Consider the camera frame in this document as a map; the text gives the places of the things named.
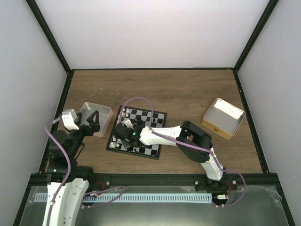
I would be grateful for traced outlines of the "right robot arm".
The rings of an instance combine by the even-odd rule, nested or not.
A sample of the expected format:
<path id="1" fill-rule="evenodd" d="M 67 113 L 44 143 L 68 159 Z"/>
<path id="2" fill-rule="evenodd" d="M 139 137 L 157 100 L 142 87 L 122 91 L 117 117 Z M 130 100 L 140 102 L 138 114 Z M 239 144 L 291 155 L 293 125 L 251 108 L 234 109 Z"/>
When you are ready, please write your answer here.
<path id="1" fill-rule="evenodd" d="M 206 172 L 208 184 L 215 190 L 226 184 L 225 168 L 218 161 L 212 136 L 190 121 L 169 128 L 132 125 L 125 120 L 115 126 L 113 135 L 127 146 L 140 148 L 151 145 L 178 147 L 191 161 L 199 163 Z"/>

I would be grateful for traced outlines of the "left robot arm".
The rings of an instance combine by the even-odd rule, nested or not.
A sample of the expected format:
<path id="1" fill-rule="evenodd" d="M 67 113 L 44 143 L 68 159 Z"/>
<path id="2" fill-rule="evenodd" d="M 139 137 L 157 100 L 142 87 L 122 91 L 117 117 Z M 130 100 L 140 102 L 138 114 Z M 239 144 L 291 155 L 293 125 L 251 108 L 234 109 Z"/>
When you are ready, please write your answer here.
<path id="1" fill-rule="evenodd" d="M 96 185 L 93 169 L 78 166 L 77 157 L 83 139 L 100 129 L 99 112 L 92 112 L 87 124 L 82 124 L 82 115 L 66 110 L 45 126 L 49 136 L 45 226 L 75 225 L 85 191 Z"/>

